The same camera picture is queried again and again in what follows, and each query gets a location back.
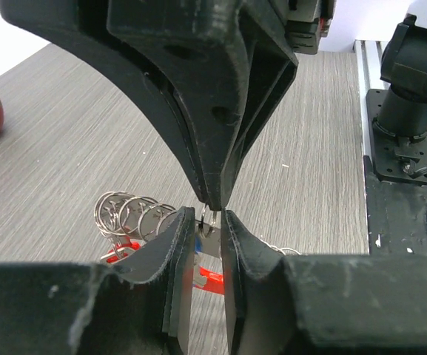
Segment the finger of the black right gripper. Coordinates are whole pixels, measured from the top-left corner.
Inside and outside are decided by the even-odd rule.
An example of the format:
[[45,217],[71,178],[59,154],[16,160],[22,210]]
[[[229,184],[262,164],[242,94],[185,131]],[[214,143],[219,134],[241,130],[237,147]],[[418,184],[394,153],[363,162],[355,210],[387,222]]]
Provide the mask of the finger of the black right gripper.
[[0,1],[0,13],[109,79],[154,126],[199,201],[227,205],[249,62],[237,29],[211,28],[212,2]]

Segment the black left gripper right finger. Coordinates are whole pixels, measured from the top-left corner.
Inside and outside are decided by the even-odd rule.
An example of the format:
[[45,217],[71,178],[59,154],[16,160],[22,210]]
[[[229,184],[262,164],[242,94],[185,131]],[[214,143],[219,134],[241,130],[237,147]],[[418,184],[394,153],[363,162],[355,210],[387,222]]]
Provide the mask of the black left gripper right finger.
[[221,215],[231,354],[427,354],[427,255],[281,254]]

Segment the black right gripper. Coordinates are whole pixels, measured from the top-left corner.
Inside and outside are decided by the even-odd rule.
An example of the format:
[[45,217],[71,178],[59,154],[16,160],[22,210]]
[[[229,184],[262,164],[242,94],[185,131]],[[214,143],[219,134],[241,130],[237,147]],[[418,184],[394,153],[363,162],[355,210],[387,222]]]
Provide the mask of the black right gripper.
[[333,18],[334,0],[244,2],[239,23],[249,83],[240,129],[221,174],[221,207],[230,200],[247,152],[295,79],[295,53],[316,55]]

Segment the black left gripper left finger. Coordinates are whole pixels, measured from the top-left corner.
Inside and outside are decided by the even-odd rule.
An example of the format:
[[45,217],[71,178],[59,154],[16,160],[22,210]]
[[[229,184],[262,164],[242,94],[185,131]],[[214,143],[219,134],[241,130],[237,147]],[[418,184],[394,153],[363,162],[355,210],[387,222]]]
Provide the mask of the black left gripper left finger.
[[0,263],[0,354],[186,354],[195,213],[114,266]]

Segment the silver key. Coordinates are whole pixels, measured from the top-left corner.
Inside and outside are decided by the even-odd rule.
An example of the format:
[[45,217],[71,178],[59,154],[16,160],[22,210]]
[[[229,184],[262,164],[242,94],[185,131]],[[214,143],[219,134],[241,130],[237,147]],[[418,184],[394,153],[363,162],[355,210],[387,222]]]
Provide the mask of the silver key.
[[113,264],[124,259],[129,255],[131,240],[128,236],[114,236],[112,239],[112,248],[108,254],[103,256],[103,261],[107,264]]

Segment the red plastic handle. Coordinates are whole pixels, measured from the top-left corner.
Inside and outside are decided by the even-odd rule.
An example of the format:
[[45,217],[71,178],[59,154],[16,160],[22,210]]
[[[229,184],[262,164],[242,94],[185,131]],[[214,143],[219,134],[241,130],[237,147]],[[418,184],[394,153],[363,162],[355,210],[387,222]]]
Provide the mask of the red plastic handle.
[[[137,243],[137,242],[131,241],[131,244],[132,244],[132,246],[130,247],[130,252],[129,252],[128,256],[134,254],[137,250],[142,248],[142,245]],[[106,264],[109,266],[113,266],[116,263],[118,263],[119,261],[121,261],[121,260],[119,260],[116,263],[107,264],[103,261],[103,256],[100,258],[100,261],[103,264]],[[219,273],[215,273],[213,271],[210,271],[210,270],[202,267],[200,265],[200,259],[201,258],[199,256],[195,256],[195,258],[194,258],[194,273],[193,273],[192,285],[194,287],[199,288],[199,289],[204,290],[204,291],[224,295],[223,275],[219,274]]]

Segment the blue capped key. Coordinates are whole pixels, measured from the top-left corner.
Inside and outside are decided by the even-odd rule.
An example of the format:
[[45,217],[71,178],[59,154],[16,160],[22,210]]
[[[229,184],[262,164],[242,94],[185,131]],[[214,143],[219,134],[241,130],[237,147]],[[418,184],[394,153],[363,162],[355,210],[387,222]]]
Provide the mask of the blue capped key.
[[195,256],[201,257],[201,252],[202,252],[202,242],[200,237],[196,236],[195,237]]

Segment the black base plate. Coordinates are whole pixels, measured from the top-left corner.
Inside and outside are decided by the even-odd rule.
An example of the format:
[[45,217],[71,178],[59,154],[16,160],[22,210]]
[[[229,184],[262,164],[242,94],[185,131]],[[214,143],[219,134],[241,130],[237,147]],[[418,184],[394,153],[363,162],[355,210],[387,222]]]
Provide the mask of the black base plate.
[[418,143],[370,130],[364,158],[369,251],[427,254],[427,173],[411,179],[407,166],[427,166],[427,137]]

